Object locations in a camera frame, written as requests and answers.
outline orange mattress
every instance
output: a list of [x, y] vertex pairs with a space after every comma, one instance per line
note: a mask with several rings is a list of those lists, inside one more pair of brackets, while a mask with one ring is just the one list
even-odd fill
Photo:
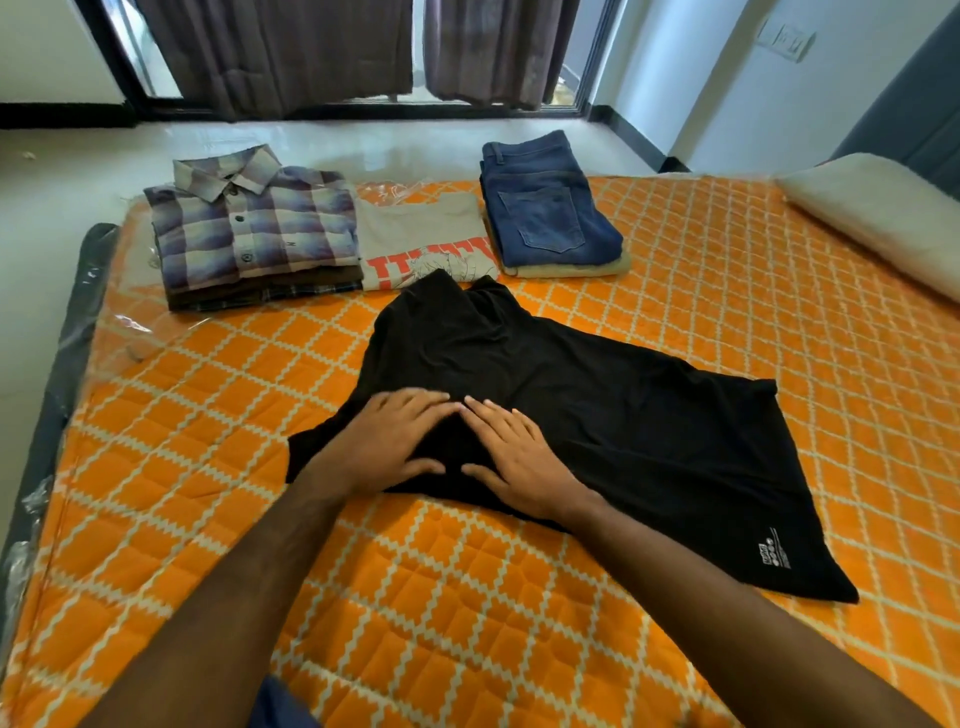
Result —
[[[956, 307], [768, 183], [591, 183], [633, 270], [513, 280], [516, 297], [704, 369], [775, 377], [828, 544], [862, 602], [771, 598], [957, 726]], [[476, 185], [428, 185], [410, 201], [453, 189]], [[347, 398], [394, 295], [199, 323], [164, 313], [156, 286], [124, 282], [130, 247], [125, 235], [2, 689], [15, 725], [75, 725], [263, 513], [283, 488], [284, 437]], [[349, 505], [273, 671], [331, 727], [734, 723], [573, 539], [412, 496]]]

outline light switch board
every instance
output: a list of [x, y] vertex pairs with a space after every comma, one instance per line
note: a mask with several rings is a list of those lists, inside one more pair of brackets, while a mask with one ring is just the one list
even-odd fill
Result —
[[774, 17], [767, 21], [756, 34], [756, 44], [773, 51], [784, 58], [799, 63], [804, 51], [813, 39], [813, 34], [796, 26], [784, 23]]

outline curtain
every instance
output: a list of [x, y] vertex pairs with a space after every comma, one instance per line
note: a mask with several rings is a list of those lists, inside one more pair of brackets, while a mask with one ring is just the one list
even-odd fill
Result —
[[413, 89], [412, 0], [137, 0], [184, 98], [228, 120]]
[[539, 109], [560, 77], [580, 0], [426, 0], [426, 87], [444, 101]]

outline plaid shirt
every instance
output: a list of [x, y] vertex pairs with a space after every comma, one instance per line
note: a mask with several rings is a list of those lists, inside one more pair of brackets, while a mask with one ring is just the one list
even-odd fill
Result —
[[359, 259], [343, 176], [282, 167], [267, 145], [175, 161], [174, 184], [144, 194], [172, 292]]

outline t-shirt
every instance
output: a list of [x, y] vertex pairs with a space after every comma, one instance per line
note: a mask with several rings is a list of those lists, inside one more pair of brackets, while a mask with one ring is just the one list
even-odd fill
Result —
[[[290, 438], [290, 482], [371, 395], [402, 387], [516, 407], [560, 459], [614, 507], [734, 578], [855, 603], [831, 557], [772, 379], [695, 369], [676, 356], [584, 333], [525, 311], [503, 285], [419, 280], [377, 318], [356, 389], [329, 420]], [[446, 465], [394, 491], [516, 513], [464, 463], [493, 467], [457, 417], [415, 457]]]
[[500, 274], [470, 192], [421, 204], [377, 206], [358, 199], [356, 214], [365, 291], [403, 288], [437, 270], [463, 282]]

